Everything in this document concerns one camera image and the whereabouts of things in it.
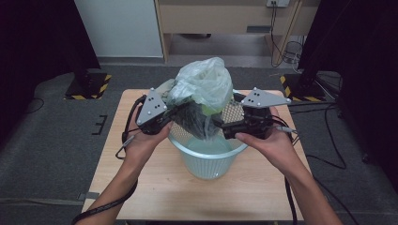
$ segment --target black curtain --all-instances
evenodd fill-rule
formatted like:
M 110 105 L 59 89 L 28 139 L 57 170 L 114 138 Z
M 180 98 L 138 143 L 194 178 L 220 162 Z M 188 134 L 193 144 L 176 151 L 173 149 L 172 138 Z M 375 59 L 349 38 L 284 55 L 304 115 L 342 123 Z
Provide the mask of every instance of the black curtain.
M 314 53 L 321 58 L 316 70 L 343 77 L 338 102 L 344 119 L 398 192 L 397 1 L 322 0 L 299 67 L 315 62 Z
M 39 83 L 86 68 L 100 65 L 73 0 L 0 1 L 0 143 Z

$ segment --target hand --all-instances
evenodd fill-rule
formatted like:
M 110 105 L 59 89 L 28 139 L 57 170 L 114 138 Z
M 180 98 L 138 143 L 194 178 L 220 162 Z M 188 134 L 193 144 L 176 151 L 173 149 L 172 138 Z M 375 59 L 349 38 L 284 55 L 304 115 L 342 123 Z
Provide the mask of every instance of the hand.
M 271 114 L 279 116 L 275 107 L 270 107 L 269 109 Z M 270 134 L 265 140 L 257 139 L 245 133 L 237 133 L 236 138 L 257 149 L 283 174 L 291 173 L 297 167 L 302 167 L 303 164 L 286 133 L 275 127 L 269 132 Z
M 173 122 L 168 123 L 159 134 L 156 135 L 147 135 L 141 132 L 138 129 L 137 124 L 135 123 L 135 118 L 137 116 L 137 109 L 133 112 L 131 117 L 129 130 L 135 130 L 130 132 L 129 137 L 134 135 L 131 143 L 126 147 L 126 158 L 125 161 L 135 160 L 141 163 L 146 163 L 151 157 L 155 147 L 162 142 L 170 133 L 170 129 L 173 125 Z

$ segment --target forearm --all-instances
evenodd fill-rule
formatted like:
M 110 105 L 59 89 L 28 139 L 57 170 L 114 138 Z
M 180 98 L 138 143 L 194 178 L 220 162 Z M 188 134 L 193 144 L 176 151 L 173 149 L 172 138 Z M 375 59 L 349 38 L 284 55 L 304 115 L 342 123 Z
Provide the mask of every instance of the forearm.
M 138 180 L 138 176 L 143 167 L 144 165 L 141 163 L 128 163 L 125 160 L 114 179 L 93 202 L 88 210 L 103 206 L 124 197 Z M 122 205 L 123 203 L 91 217 L 87 217 L 79 221 L 77 224 L 114 224 Z
M 303 166 L 286 176 L 306 224 L 342 224 L 312 175 Z

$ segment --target gray carpet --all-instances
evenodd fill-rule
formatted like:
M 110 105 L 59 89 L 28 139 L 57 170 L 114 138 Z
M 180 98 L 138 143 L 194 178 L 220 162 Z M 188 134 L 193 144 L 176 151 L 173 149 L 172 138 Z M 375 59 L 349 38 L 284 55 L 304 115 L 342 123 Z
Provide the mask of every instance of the gray carpet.
M 71 74 L 38 86 L 35 97 L 43 99 L 44 105 L 24 116 L 1 149 L 0 198 L 79 203 L 76 198 L 89 189 L 122 92 L 157 87 L 179 71 L 179 67 L 103 69 L 113 77 L 102 99 L 64 100 L 73 79 Z M 228 70 L 235 89 L 256 86 L 282 91 L 279 76 L 294 73 L 291 69 L 277 68 L 230 67 Z M 32 101 L 28 111 L 38 109 L 41 104 L 40 100 Z M 341 165 L 328 134 L 324 111 L 296 113 L 326 106 L 290 109 L 305 153 Z M 100 135 L 93 135 L 99 131 L 96 123 L 102 122 L 103 115 L 107 115 L 105 126 Z M 314 176 L 346 205 L 359 224 L 398 224 L 398 195 L 384 173 L 377 165 L 361 162 L 362 152 L 344 119 L 338 117 L 338 110 L 328 112 L 328 121 L 347 168 L 339 170 L 309 158 Z M 354 224 L 332 195 L 326 191 L 325 194 L 344 224 Z M 81 209 L 80 205 L 1 204 L 0 224 L 69 224 Z

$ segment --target wooden tabletop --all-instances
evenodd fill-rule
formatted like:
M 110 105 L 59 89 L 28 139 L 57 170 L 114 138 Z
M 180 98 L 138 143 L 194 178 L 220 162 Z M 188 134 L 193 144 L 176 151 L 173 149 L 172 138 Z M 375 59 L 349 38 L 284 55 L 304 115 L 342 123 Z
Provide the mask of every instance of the wooden tabletop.
M 240 91 L 247 95 L 250 91 Z M 279 91 L 270 93 L 283 95 Z M 115 157 L 121 133 L 133 102 L 148 90 L 126 90 L 120 99 L 108 138 L 94 174 L 90 192 L 101 193 L 122 161 Z M 286 105 L 277 106 L 280 117 L 294 128 Z M 300 142 L 295 145 L 307 168 Z M 84 202 L 85 211 L 94 200 Z M 298 219 L 302 215 L 297 207 Z M 161 142 L 145 165 L 135 193 L 124 203 L 117 219 L 141 220 L 291 220 L 282 174 L 257 150 L 240 153 L 229 171 L 215 180 L 189 173 L 181 155 L 168 139 Z

